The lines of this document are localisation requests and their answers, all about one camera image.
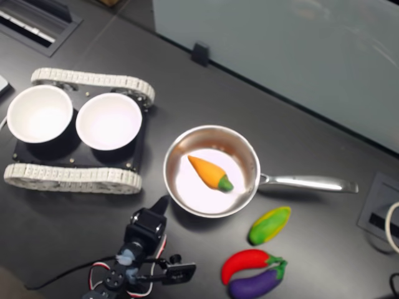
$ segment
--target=toy eggplant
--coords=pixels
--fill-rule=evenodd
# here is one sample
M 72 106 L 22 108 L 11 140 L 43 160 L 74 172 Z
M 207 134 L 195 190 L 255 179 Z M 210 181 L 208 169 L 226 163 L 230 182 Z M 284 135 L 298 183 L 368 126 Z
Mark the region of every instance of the toy eggplant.
M 234 299 L 254 299 L 269 293 L 282 282 L 286 265 L 284 261 L 259 275 L 233 280 L 229 284 L 230 295 Z
M 248 249 L 233 254 L 223 265 L 222 282 L 227 285 L 234 273 L 252 268 L 264 268 L 272 263 L 282 262 L 280 257 L 274 257 L 263 250 Z
M 248 239 L 253 245 L 259 245 L 273 239 L 287 224 L 291 214 L 290 207 L 278 207 L 259 218 L 251 230 Z
M 233 184 L 229 181 L 226 172 L 219 166 L 193 156 L 188 156 L 188 159 L 209 188 L 224 192 L 233 190 Z

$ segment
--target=white bowl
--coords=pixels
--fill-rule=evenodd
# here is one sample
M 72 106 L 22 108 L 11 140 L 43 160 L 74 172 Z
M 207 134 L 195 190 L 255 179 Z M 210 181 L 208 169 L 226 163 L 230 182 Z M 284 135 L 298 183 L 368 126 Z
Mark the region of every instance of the white bowl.
M 8 107 L 7 123 L 19 140 L 42 143 L 61 135 L 73 114 L 72 102 L 62 89 L 38 85 L 15 97 Z
M 127 145 L 142 126 L 137 103 L 120 93 L 103 93 L 80 109 L 76 130 L 80 139 L 95 150 L 111 151 Z

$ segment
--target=black table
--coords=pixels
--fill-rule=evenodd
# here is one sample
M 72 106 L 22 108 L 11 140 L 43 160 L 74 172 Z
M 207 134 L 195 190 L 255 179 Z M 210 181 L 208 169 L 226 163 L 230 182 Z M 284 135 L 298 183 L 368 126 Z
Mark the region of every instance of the black table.
M 165 256 L 180 253 L 198 264 L 185 285 L 156 285 L 150 298 L 227 298 L 220 268 L 231 254 L 250 248 L 255 219 L 282 205 L 292 208 L 286 228 L 258 248 L 288 260 L 286 277 L 267 298 L 367 298 L 390 293 L 397 256 L 373 249 L 357 219 L 377 171 L 399 179 L 399 161 L 219 69 L 192 63 L 188 54 L 87 1 L 71 1 L 84 22 L 49 59 L 0 34 L 0 69 L 16 91 L 0 101 L 0 118 L 38 67 L 124 74 L 150 82 L 156 107 L 148 122 L 135 196 L 34 192 L 0 181 L 0 264 L 35 285 L 70 267 L 112 255 L 122 244 L 132 212 L 166 194 L 162 163 L 171 142 L 198 125 L 228 126 L 253 145 L 267 174 L 323 174 L 359 183 L 357 195 L 295 191 L 258 193 L 241 212 L 201 219 L 172 204 Z M 0 169 L 11 163 L 16 140 L 0 132 Z M 375 240 L 381 247 L 387 244 Z M 82 270 L 42 290 L 47 298 L 80 298 Z

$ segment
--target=white track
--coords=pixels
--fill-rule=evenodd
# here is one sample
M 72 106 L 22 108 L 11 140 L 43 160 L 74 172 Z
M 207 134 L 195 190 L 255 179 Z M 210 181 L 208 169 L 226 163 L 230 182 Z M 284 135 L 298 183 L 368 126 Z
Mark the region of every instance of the white track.
M 31 82 L 73 89 L 78 85 L 110 87 L 140 98 L 146 107 L 153 105 L 155 98 L 150 84 L 127 76 L 43 68 L 33 73 Z M 17 187 L 40 191 L 135 194 L 142 188 L 138 174 L 118 168 L 62 168 L 16 163 L 6 168 L 4 180 Z

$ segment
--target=white cord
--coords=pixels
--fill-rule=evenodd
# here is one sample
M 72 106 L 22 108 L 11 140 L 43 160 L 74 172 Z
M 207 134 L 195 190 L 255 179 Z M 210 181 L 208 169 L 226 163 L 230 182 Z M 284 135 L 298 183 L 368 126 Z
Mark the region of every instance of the white cord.
M 6 124 L 6 122 L 7 122 L 7 117 L 4 117 L 4 119 L 0 122 L 0 131 L 1 131 L 1 129 L 4 127 L 4 125 Z
M 391 235 L 391 218 L 393 211 L 398 207 L 399 207 L 399 201 L 394 203 L 388 210 L 387 218 L 385 219 L 385 234 L 387 235 L 388 243 L 391 245 L 394 251 L 396 251 L 399 254 L 399 247 L 395 244 Z
M 106 268 L 107 270 L 111 269 L 110 266 L 108 266 L 106 263 L 102 263 L 102 262 L 95 262 L 92 265 L 92 267 L 90 268 L 90 272 L 89 272 L 89 288 L 90 288 L 90 291 L 94 290 L 95 288 L 97 288 L 102 283 L 102 281 L 99 281 L 95 285 L 93 285 L 92 276 L 93 276 L 93 269 L 95 267 L 103 267 L 103 268 Z
M 161 256 L 163 250 L 165 249 L 165 246 L 166 246 L 166 235 L 163 236 L 163 240 L 162 240 L 162 243 L 161 243 L 161 244 L 162 244 L 162 245 L 161 245 L 161 247 L 160 247 L 158 253 L 156 254 L 156 257 L 155 257 L 156 259 L 160 258 L 160 256 Z M 156 265 L 156 263 L 153 263 L 152 266 L 151 266 L 151 272 L 150 272 L 150 273 L 151 273 L 151 276 L 154 274 L 155 265 Z M 152 291 L 152 286 L 153 286 L 153 283 L 151 282 L 151 283 L 150 283 L 150 287 L 148 288 L 148 291 L 145 292 L 145 293 L 142 293 L 142 294 L 139 294 L 139 293 L 130 293 L 130 292 L 128 292 L 128 291 L 126 291 L 126 292 L 127 292 L 131 297 L 133 297 L 133 298 L 146 297 L 146 296 L 148 296 L 148 295 L 151 293 L 151 291 Z
M 161 246 L 160 246 L 160 248 L 159 248 L 159 250 L 158 250 L 158 252 L 156 253 L 156 256 L 155 256 L 156 259 L 160 258 L 163 250 L 165 249 L 165 246 L 166 246 L 166 235 L 163 236 L 163 239 L 162 239 L 162 242 L 161 242 Z M 151 266 L 151 272 L 150 272 L 151 276 L 154 275 L 155 265 L 156 265 L 156 263 L 153 263 L 152 266 Z M 99 281 L 95 285 L 93 285 L 92 276 L 93 276 L 93 269 L 95 267 L 103 267 L 103 268 L 106 268 L 107 270 L 111 269 L 110 266 L 108 266 L 106 263 L 95 262 L 92 265 L 92 267 L 90 268 L 90 272 L 89 272 L 89 288 L 90 288 L 90 290 L 94 290 L 95 288 L 97 288 L 102 283 L 102 281 Z M 150 283 L 150 287 L 148 288 L 148 291 L 145 292 L 145 293 L 141 293 L 141 294 L 140 293 L 130 293 L 128 291 L 126 291 L 126 292 L 133 298 L 146 297 L 152 292 L 152 286 L 153 286 L 153 283 L 151 282 Z

